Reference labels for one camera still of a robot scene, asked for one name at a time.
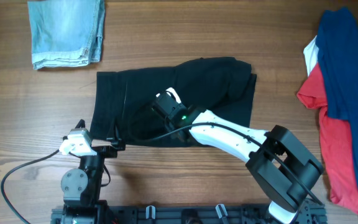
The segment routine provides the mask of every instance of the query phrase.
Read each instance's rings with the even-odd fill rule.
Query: dark blue cloth
[[[316,45],[327,94],[328,116],[348,120],[351,126],[358,187],[358,26],[347,8],[323,14]]]

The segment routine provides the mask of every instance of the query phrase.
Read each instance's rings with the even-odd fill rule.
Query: black cloth
[[[217,116],[249,127],[256,75],[251,65],[233,57],[200,58],[176,67],[143,68],[123,72],[98,72],[96,103],[90,133],[106,140],[117,125],[126,144],[187,147],[178,139],[136,142],[128,135],[147,139],[165,134],[163,120],[151,110],[157,93],[172,87],[182,103],[211,110]]]

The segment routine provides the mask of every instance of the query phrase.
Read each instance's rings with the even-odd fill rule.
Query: wooden surface
[[[303,48],[325,9],[358,1],[107,1],[101,63],[35,71],[25,0],[0,0],[0,181],[19,164],[56,150],[63,135],[93,114],[96,71],[177,65],[199,57],[235,56],[258,74],[251,127],[287,127],[321,160],[316,111],[295,93],[306,79]],[[110,205],[216,205],[268,202],[238,159],[219,149],[128,146],[107,160]],[[57,155],[11,175],[6,192],[32,223],[49,223],[63,205],[60,179],[78,160]],[[322,176],[313,192],[329,223],[358,223],[327,200]],[[0,193],[0,223],[20,223]]]

